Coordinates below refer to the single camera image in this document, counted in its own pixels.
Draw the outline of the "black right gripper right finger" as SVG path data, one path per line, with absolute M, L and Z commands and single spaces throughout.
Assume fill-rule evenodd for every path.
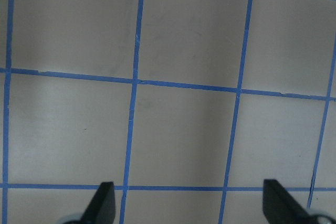
M 309 215 L 276 179 L 264 180 L 262 207 L 270 224 L 315 223 L 315 217 Z

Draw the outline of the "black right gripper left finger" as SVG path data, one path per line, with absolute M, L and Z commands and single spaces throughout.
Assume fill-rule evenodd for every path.
M 79 223 L 113 224 L 116 216 L 115 203 L 114 183 L 101 183 Z

